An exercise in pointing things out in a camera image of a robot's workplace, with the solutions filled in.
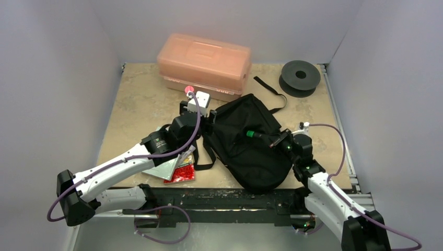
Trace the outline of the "black green highlighter marker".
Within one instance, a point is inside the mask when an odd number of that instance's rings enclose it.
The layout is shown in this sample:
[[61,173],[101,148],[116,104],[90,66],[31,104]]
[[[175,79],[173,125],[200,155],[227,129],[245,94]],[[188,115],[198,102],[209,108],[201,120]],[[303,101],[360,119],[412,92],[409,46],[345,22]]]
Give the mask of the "black green highlighter marker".
[[248,130],[246,136],[254,139],[264,141],[266,144],[271,144],[277,138],[277,134],[263,134],[255,131]]

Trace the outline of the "pink capped small bottle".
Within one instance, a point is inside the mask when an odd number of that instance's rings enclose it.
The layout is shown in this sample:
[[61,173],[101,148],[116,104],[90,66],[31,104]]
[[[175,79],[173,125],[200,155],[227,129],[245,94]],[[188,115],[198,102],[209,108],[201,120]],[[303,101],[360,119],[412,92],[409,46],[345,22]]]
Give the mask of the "pink capped small bottle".
[[184,91],[188,95],[189,93],[193,93],[194,92],[194,87],[188,85],[188,86],[185,87]]

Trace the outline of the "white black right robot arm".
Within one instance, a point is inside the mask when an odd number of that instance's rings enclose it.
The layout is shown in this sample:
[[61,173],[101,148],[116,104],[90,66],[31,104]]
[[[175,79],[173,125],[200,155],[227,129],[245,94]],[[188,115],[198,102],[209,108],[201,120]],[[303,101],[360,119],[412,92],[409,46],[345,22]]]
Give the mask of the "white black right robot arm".
[[314,159],[312,139],[306,130],[286,129],[272,135],[269,147],[291,160],[296,179],[308,190],[294,197],[294,208],[318,216],[339,239],[342,250],[391,250],[381,214],[359,205],[329,178]]

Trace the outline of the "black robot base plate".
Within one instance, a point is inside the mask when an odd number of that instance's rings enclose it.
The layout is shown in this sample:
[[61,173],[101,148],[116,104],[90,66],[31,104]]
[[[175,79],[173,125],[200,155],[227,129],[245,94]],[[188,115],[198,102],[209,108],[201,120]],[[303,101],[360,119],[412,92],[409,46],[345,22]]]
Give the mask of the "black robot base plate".
[[147,202],[124,215],[156,220],[159,227],[177,223],[256,223],[291,226],[301,232],[320,226],[304,203],[306,189],[275,189],[254,195],[245,189],[147,188]]

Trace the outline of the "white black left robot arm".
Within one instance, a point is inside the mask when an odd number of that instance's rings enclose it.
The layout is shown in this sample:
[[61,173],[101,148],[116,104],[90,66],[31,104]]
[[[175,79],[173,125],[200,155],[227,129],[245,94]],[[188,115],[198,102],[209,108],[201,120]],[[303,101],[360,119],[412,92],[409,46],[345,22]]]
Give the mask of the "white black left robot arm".
[[148,185],[126,189],[113,186],[144,171],[166,171],[172,175],[196,151],[193,142],[199,133],[215,120],[216,112],[208,110],[210,100],[198,93],[181,102],[184,110],[172,124],[152,132],[123,154],[82,172],[66,169],[58,173],[57,199],[47,212],[47,220],[64,220],[67,226],[77,226],[96,214],[118,209],[153,212],[156,200],[150,196]]

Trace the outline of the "black fabric student bag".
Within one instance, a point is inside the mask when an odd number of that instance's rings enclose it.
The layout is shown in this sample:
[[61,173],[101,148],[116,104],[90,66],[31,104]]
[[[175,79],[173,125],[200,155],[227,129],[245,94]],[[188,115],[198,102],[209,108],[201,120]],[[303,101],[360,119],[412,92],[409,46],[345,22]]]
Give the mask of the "black fabric student bag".
[[277,188],[291,169],[290,160],[264,141],[246,136],[248,130],[277,134],[281,125],[254,94],[247,94],[218,108],[212,135],[203,137],[203,147],[212,162],[219,159],[248,192],[264,194]]

